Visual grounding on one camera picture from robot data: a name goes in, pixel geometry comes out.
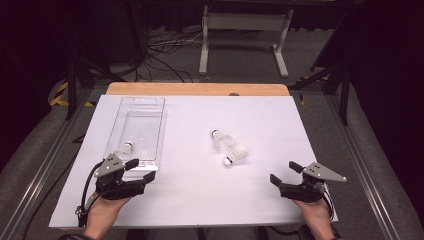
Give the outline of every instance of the metal rail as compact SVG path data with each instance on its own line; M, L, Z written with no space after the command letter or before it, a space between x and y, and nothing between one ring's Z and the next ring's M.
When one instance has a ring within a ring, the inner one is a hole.
M370 202L370 205L374 211L385 238L400 239L399 234L397 233L396 228L386 210L386 207L384 206L383 200L380 197L380 193L378 192L377 187L374 185L374 181L368 172L355 140L353 139L349 128L346 127L340 119L339 107L335 97L333 95L328 95L326 96L326 100L328 106L330 107L331 113L337 122L337 126L342 133L347 146L349 147L352 157L352 164L356 170L359 180L361 181L362 187L364 188L365 194L368 197L368 201Z
M32 206L37 200L38 195L40 194L43 186L49 177L49 174L56 163L57 156L62 150L64 140L66 139L69 131L72 129L75 121L78 118L78 115L81 113L81 110L84 107L84 104L87 102L91 90L83 89L80 97L78 98L78 106L68 121L65 121L62 125L53 145L51 146L49 152L47 153L44 161L41 163L40 168L35 174L31 184L27 188L24 196L22 197L21 202L13 213L12 217L9 220L6 228L3 230L3 233L0 236L2 240L12 240L15 239L17 232L21 229L23 223L28 217Z

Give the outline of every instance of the white metal frame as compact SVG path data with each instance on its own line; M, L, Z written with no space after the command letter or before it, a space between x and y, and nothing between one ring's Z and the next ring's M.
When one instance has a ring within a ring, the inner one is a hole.
M290 26L293 10L287 11L285 15L264 15L264 14L233 14L233 13L210 13L209 7L203 9L203 43L202 54L200 56L199 74L207 73L209 42L209 29L239 29L239 30L261 30L279 31L280 40L278 44L273 44L273 52L277 60L281 77L289 76L286 64L284 63L281 50L287 31Z

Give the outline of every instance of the metal stand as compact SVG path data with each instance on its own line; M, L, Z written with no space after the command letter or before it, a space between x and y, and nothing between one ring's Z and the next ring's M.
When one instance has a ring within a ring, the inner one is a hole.
M342 84L342 92L340 98L340 118L345 126L347 126L347 103L349 98L349 86L350 86L350 73L349 68L346 66L334 65L329 68L326 68L310 77L304 81L298 82L294 85L288 86L289 90L301 90L303 87L308 86L311 83L314 83L317 80L330 74L327 82L322 87L324 95L334 94L336 89Z
M289 76L286 64L281 53L284 40L289 29L293 10L289 10L286 15L262 15L262 14L231 14L231 13L210 13L209 7L204 6L203 10L203 44L200 56L199 74L207 73L209 42L209 29L238 29L238 30L259 30L259 31L279 31L280 40L278 44L273 44L273 52L278 64L280 75L283 78Z

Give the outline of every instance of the wooden edge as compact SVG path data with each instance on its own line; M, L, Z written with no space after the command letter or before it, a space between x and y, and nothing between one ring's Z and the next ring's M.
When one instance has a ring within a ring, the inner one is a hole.
M107 95L290 96L283 84L244 83L111 83Z

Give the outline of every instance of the white table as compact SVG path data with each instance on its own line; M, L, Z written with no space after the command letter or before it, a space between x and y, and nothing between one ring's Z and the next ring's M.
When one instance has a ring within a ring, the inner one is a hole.
M84 143L52 215L50 227L75 228L85 180L101 161L122 95L102 96ZM294 100L289 96L164 96L167 120L160 169L145 193L121 211L115 227L205 227L303 222L291 200L281 198L270 173L299 184L302 166L315 156ZM226 167L210 130L230 134L249 157ZM94 191L95 179L88 193Z

